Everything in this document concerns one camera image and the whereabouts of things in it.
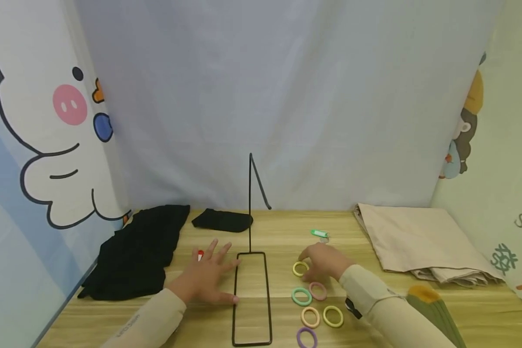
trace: sleeve cuff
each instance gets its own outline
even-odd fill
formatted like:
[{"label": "sleeve cuff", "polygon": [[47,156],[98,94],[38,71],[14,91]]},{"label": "sleeve cuff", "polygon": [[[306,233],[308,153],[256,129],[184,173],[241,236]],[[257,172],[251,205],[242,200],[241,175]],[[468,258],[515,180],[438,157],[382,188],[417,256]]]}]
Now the sleeve cuff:
[{"label": "sleeve cuff", "polygon": [[347,268],[340,277],[340,285],[346,290],[346,294],[356,309],[367,315],[373,306],[381,300],[390,297],[402,296],[389,289],[377,275],[367,271],[359,264],[353,264]]},{"label": "sleeve cuff", "polygon": [[181,313],[184,313],[187,309],[187,305],[184,303],[184,301],[182,301],[180,297],[177,297],[176,294],[174,294],[169,289],[162,289],[154,297],[158,297],[157,301],[155,301],[158,305],[168,305],[170,308],[172,308],[172,310],[176,310]]}]

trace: wooden tabletop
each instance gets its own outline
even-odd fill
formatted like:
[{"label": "wooden tabletop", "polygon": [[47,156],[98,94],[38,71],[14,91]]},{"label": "wooden tabletop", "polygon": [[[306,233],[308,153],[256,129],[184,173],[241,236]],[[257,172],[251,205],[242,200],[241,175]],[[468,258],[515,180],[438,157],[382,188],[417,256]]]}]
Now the wooden tabletop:
[{"label": "wooden tabletop", "polygon": [[[238,252],[247,251],[247,231],[230,233],[198,230],[191,224],[198,214],[192,212],[181,231],[174,260],[166,268],[167,279],[176,278],[184,269],[193,246],[206,249],[213,238],[218,238],[220,245],[232,242],[228,259],[235,258]],[[293,303],[290,294],[295,287],[305,284],[292,274],[291,267],[305,246],[318,241],[310,234],[312,229],[318,229],[329,232],[332,246],[379,275],[393,289],[403,293],[415,284],[426,283],[433,287],[445,300],[468,348],[522,348],[522,301],[506,285],[464,289],[456,285],[420,281],[408,274],[383,272],[368,239],[350,212],[259,211],[252,215],[255,220],[252,249],[267,255],[273,323],[272,347],[298,346],[296,333],[302,327],[302,307]],[[268,338],[261,257],[245,256],[239,267],[240,304],[236,312],[236,338],[241,342]],[[320,348],[389,347],[364,319],[357,320],[345,310],[345,292],[334,279],[328,280],[325,285],[329,295],[327,300],[321,303],[314,300],[312,306],[322,314],[327,305],[336,305],[343,311],[345,323],[339,329],[321,323],[315,329]],[[234,272],[223,279],[221,289],[233,292]],[[38,347],[100,347],[146,301],[146,297],[122,302],[79,300],[73,297]],[[163,347],[229,348],[232,347],[231,335],[232,307],[190,304],[179,329]],[[302,339],[307,347],[312,346],[308,334],[302,334]]]}]

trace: green sock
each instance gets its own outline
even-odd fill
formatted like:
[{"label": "green sock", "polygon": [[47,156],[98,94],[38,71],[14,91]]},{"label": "green sock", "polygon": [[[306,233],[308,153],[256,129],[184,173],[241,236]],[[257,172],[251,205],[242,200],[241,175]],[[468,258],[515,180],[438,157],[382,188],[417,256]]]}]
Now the green sock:
[{"label": "green sock", "polygon": [[433,323],[457,348],[466,348],[460,332],[439,294],[425,286],[415,285],[408,290],[406,300]]}]

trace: left hand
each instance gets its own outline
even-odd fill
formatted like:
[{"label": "left hand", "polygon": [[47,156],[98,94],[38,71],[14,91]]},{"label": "left hand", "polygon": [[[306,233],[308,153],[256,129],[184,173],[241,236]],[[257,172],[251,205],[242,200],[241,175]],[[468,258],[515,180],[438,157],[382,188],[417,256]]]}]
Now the left hand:
[{"label": "left hand", "polygon": [[191,261],[187,268],[178,278],[166,286],[185,304],[194,299],[211,304],[232,305],[238,303],[238,296],[218,290],[218,281],[224,272],[236,268],[241,260],[223,263],[224,256],[232,243],[227,243],[218,253],[214,254],[217,244],[218,240],[214,239],[201,261],[198,261],[199,250],[195,247],[191,252]]}]

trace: pink pig nose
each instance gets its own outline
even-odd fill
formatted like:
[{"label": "pink pig nose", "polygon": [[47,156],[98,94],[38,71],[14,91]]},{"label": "pink pig nose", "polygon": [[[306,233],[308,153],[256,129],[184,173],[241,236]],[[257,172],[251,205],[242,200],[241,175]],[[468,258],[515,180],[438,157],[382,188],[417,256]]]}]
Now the pink pig nose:
[{"label": "pink pig nose", "polygon": [[81,92],[72,85],[58,86],[52,95],[52,104],[60,120],[68,125],[82,124],[87,117],[87,102]]}]

